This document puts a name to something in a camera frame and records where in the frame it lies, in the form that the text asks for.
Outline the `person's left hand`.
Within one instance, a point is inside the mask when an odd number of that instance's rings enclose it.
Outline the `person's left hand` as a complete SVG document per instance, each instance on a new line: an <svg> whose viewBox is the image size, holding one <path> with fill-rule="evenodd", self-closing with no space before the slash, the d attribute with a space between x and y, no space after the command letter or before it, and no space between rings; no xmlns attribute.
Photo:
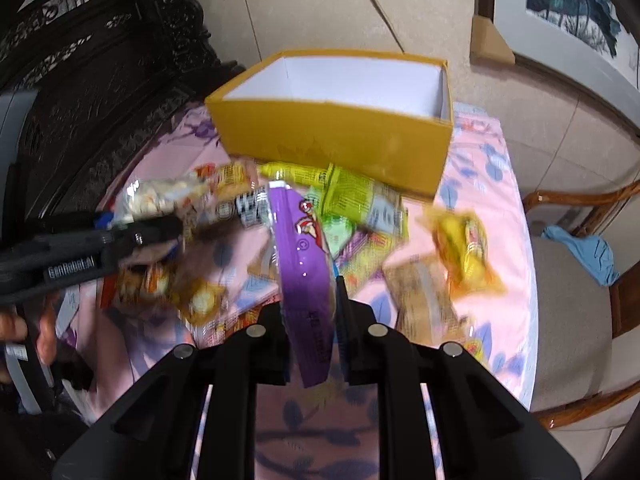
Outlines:
<svg viewBox="0 0 640 480"><path fill-rule="evenodd" d="M55 305L58 296L49 295L43 299L38 320L39 335L36 350L43 365L51 365L56 357ZM22 342L27 339L28 324L14 307L1 308L1 341Z"/></svg>

